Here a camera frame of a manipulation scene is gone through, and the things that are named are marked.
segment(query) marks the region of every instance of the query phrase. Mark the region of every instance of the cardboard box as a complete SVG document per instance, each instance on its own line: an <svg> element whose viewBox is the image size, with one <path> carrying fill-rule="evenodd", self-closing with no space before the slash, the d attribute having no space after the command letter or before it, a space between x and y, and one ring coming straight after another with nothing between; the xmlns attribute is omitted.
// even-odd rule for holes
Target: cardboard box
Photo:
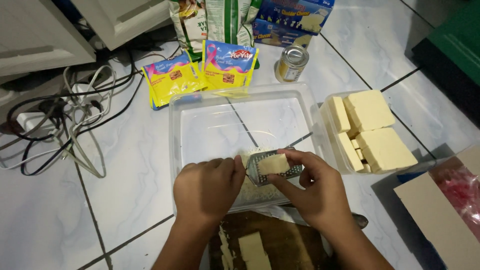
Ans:
<svg viewBox="0 0 480 270"><path fill-rule="evenodd" d="M462 165L480 175L480 146L470 147L394 189L449 270L480 269L480 243L430 177Z"/></svg>
<svg viewBox="0 0 480 270"><path fill-rule="evenodd" d="M334 3L335 0L263 0L257 18L316 36Z"/></svg>
<svg viewBox="0 0 480 270"><path fill-rule="evenodd" d="M286 47L296 44L304 48L308 47L312 38L308 32L283 27L264 20L255 19L252 23L253 39L256 43Z"/></svg>

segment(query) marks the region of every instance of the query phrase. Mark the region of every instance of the cheese grater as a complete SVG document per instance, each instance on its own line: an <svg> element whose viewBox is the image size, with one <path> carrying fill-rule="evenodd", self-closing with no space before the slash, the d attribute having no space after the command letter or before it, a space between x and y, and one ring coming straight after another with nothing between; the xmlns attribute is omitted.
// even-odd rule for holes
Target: cheese grater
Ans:
<svg viewBox="0 0 480 270"><path fill-rule="evenodd" d="M247 176L252 181L255 186L263 186L266 184L270 184L267 181L266 175L261 175L260 170L258 169L258 162L263 160L264 158L276 155L277 150L271 150L262 153L255 153L249 156L247 160ZM296 165L290 168L290 170L286 171L285 173L279 173L280 176L285 176L287 179L300 176L302 171L301 165Z"/></svg>

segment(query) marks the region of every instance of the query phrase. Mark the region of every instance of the wooden cutting board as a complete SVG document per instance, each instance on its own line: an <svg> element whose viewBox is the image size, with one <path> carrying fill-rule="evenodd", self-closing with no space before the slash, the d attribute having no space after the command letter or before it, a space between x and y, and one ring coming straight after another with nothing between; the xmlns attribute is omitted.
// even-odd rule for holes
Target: wooden cutting board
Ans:
<svg viewBox="0 0 480 270"><path fill-rule="evenodd" d="M234 268L247 270L241 258L238 239L260 232L265 252L272 270L317 270L324 269L328 256L325 253L318 231L312 227L281 221L252 211L225 216L222 228L229 236L228 246L235 252ZM219 228L210 239L210 269L223 270Z"/></svg>

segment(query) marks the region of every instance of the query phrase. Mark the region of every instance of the blue box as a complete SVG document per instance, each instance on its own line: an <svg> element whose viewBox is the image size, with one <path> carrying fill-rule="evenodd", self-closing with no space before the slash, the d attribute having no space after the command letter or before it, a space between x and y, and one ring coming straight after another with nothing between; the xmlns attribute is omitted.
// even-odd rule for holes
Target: blue box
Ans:
<svg viewBox="0 0 480 270"><path fill-rule="evenodd" d="M257 18L317 35L335 0L264 0Z"/></svg>
<svg viewBox="0 0 480 270"><path fill-rule="evenodd" d="M252 29L253 39L256 43L277 47L286 47L288 45L297 44L307 48L310 39L312 38L310 32L276 25L260 19L255 19L252 23Z"/></svg>

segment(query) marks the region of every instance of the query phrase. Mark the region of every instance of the tin can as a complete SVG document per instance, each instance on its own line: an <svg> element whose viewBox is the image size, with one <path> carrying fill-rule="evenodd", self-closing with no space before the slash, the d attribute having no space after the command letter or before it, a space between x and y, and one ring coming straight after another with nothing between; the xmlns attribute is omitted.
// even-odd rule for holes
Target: tin can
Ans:
<svg viewBox="0 0 480 270"><path fill-rule="evenodd" d="M276 79L281 83L298 81L308 59L309 55L304 47L299 45L285 47L276 65Z"/></svg>

